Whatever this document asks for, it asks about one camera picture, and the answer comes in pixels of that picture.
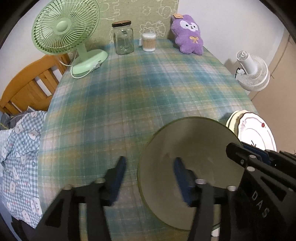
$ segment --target checkered blanket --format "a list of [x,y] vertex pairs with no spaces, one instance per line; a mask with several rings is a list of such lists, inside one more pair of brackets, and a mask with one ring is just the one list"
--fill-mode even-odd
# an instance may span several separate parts
[[35,228],[42,217],[37,187],[37,163],[46,112],[26,114],[1,147],[2,202],[16,219]]
[[[113,45],[102,66],[82,79],[66,72],[41,136],[38,189],[45,211],[65,184],[86,185],[126,156],[119,198],[107,207],[112,240],[186,240],[187,231],[162,223],[144,204],[137,166],[145,144],[165,124],[205,116],[225,124],[235,110],[256,112],[245,91],[209,51],[182,54],[169,40],[155,52],[119,56]],[[81,239],[87,239],[81,207]]]

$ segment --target metal pin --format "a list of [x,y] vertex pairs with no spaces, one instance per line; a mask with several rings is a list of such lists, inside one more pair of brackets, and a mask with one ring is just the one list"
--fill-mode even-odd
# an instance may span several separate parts
[[230,185],[227,187],[227,189],[231,192],[235,192],[237,190],[237,187],[236,186],[233,186],[233,185]]
[[105,182],[105,178],[103,178],[103,177],[97,178],[97,179],[94,181],[94,183],[96,183],[96,184],[104,183],[104,182]]
[[72,185],[71,184],[66,184],[63,188],[63,190],[71,190],[72,189]]
[[199,184],[199,185],[204,185],[204,184],[206,184],[207,182],[206,182],[205,179],[196,179],[196,180],[195,180],[195,183],[196,183],[196,184]]
[[254,167],[247,167],[247,170],[249,171],[249,172],[253,172],[253,171],[255,171],[255,168]]

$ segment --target green desk fan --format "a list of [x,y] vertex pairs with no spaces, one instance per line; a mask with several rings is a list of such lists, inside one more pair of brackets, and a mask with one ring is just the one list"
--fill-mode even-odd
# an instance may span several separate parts
[[45,54],[59,55],[77,49],[79,56],[76,58],[75,55],[70,72],[72,76],[87,72],[78,77],[81,78],[98,68],[108,57],[105,51],[87,51],[84,45],[95,31],[99,18],[96,0],[53,0],[35,19],[32,40]]

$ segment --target glass jar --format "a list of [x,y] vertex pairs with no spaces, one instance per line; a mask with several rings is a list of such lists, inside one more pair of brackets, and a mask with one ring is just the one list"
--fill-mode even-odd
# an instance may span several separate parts
[[131,21],[127,20],[112,23],[112,31],[117,54],[129,54],[135,50]]

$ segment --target purple plush toy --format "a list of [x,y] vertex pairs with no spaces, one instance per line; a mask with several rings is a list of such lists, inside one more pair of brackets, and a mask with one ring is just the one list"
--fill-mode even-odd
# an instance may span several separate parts
[[180,52],[198,55],[203,54],[203,40],[200,37],[200,30],[193,18],[183,15],[184,18],[172,16],[172,32],[176,37],[176,44],[180,47]]

